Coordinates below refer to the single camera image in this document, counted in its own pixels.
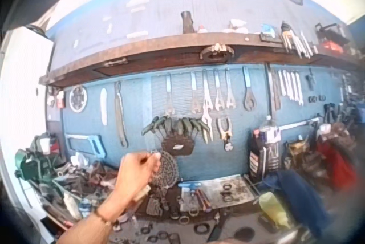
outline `yellow bottle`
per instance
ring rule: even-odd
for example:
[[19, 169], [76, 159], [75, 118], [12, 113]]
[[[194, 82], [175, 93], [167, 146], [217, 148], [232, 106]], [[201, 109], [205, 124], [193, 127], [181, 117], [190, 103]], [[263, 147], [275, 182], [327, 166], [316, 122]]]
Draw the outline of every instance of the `yellow bottle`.
[[272, 192], [260, 196], [259, 204], [261, 209], [279, 226], [285, 226], [288, 229], [289, 219], [276, 196]]

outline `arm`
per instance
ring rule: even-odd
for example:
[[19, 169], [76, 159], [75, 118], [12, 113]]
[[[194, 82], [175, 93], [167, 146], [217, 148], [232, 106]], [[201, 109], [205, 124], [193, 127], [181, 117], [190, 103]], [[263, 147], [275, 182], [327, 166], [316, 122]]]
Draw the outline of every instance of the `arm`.
[[81, 220], [66, 231], [58, 244], [102, 244], [107, 243], [112, 225], [133, 198], [151, 181], [154, 172], [160, 167], [159, 153], [136, 152], [127, 154], [120, 163], [115, 190], [86, 219]]

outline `wooden shelf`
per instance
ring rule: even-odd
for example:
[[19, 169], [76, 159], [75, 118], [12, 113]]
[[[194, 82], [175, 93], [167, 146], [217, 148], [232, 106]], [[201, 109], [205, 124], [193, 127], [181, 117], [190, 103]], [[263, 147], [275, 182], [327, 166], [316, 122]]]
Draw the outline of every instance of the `wooden shelf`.
[[39, 83], [63, 88], [117, 75], [220, 64], [200, 59], [200, 52], [216, 43], [234, 49], [235, 56], [227, 61], [227, 64], [279, 63], [333, 66], [346, 70], [363, 68], [359, 60], [323, 47], [318, 47], [319, 54], [311, 59], [300, 59], [295, 51], [287, 53], [282, 43], [262, 42], [256, 34], [194, 33], [148, 39], [109, 48], [50, 71], [39, 79]]

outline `bracelet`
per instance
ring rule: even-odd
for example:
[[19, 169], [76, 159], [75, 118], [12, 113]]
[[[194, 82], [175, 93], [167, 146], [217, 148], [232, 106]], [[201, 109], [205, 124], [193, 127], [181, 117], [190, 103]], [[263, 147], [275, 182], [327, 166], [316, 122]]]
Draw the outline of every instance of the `bracelet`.
[[94, 211], [94, 215], [96, 215], [98, 218], [100, 218], [101, 221], [103, 221], [103, 223], [105, 223], [106, 226], [112, 226], [113, 225], [113, 222], [111, 221], [107, 221], [105, 218], [103, 218], [99, 213], [98, 213], [98, 210], [95, 209]]

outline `open-end wrench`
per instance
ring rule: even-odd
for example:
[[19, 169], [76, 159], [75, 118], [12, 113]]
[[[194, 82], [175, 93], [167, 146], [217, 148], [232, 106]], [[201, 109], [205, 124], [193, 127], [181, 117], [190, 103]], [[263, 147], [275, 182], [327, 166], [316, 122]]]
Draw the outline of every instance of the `open-end wrench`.
[[236, 100], [234, 99], [233, 96], [233, 92], [232, 92], [232, 85], [230, 82], [230, 73], [229, 73], [229, 69], [227, 68], [225, 70], [226, 72], [226, 82], [227, 82], [227, 90], [228, 90], [228, 94], [227, 94], [227, 109], [232, 108], [235, 109], [236, 108]]
[[166, 102], [166, 115], [170, 116], [175, 114], [175, 109], [172, 104], [172, 94], [171, 94], [171, 75], [166, 75], [166, 93], [167, 93], [167, 102]]
[[294, 100], [293, 88], [291, 86], [290, 73], [287, 72], [287, 71], [285, 71], [285, 72], [286, 72], [286, 79], [287, 79], [287, 89], [288, 89], [288, 92], [289, 92], [289, 99]]
[[222, 108], [222, 110], [224, 109], [225, 104], [224, 104], [223, 97], [222, 97], [221, 85], [219, 82], [219, 72], [217, 69], [214, 69], [214, 79], [216, 80], [216, 90], [217, 90], [215, 108], [217, 111], [219, 111], [220, 108]]
[[246, 83], [246, 95], [244, 99], [244, 107], [247, 111], [252, 111], [256, 107], [256, 99], [253, 95], [252, 89], [251, 89], [251, 80], [249, 75], [249, 70], [247, 67], [243, 66], [244, 71], [244, 77], [245, 77], [245, 83]]
[[193, 114], [201, 112], [201, 105], [196, 96], [196, 77], [195, 72], [191, 72], [192, 77], [192, 112]]
[[304, 105], [304, 101], [303, 101], [303, 92], [302, 92], [301, 78], [300, 78], [298, 72], [295, 73], [295, 77], [297, 78], [297, 85], [298, 85], [298, 92], [299, 92], [299, 105], [303, 106]]
[[203, 85], [204, 85], [204, 104], [206, 105], [206, 110], [212, 111], [213, 103], [212, 103], [212, 99], [210, 98], [209, 86], [208, 86], [208, 74], [207, 74], [206, 70], [203, 70]]
[[294, 101], [299, 102], [299, 93], [298, 93], [297, 81], [295, 80], [295, 74], [294, 72], [291, 72], [290, 74], [291, 74], [291, 79], [293, 80]]
[[281, 70], [278, 71], [279, 79], [280, 79], [280, 89], [281, 89], [281, 95], [286, 96], [286, 90], [284, 86], [283, 76], [281, 74]]
[[[203, 70], [203, 82], [204, 82], [204, 103], [203, 103], [203, 116], [201, 117], [201, 121], [205, 123], [210, 129], [210, 140], [213, 141], [213, 129], [212, 129], [212, 118], [208, 114], [209, 106], [211, 106], [211, 110], [213, 109], [213, 104], [210, 99], [209, 87], [208, 87], [208, 78], [206, 75], [206, 71]], [[203, 137], [206, 144], [208, 144], [208, 131], [203, 129]]]
[[289, 100], [293, 100], [294, 97], [290, 93], [289, 82], [288, 82], [288, 79], [287, 79], [287, 72], [286, 72], [286, 70], [283, 70], [283, 77], [284, 77], [284, 81], [285, 81], [286, 94], [289, 97]]

